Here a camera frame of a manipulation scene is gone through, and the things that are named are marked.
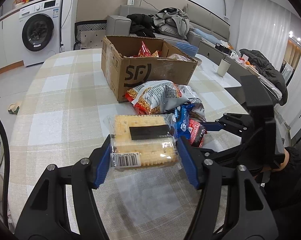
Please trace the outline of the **person's right hand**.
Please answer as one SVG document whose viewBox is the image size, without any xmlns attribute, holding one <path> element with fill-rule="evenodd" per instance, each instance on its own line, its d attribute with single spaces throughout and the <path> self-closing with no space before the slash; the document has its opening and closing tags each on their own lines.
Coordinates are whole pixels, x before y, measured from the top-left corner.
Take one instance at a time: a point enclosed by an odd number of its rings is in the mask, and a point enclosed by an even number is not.
<svg viewBox="0 0 301 240">
<path fill-rule="evenodd" d="M 279 168 L 273 169 L 272 170 L 273 172 L 281 171 L 287 166 L 287 164 L 289 162 L 289 158 L 290 158 L 289 152 L 286 149 L 284 149 L 284 154 L 285 154 L 285 159 L 284 159 L 283 163 L 281 163 Z"/>
</svg>

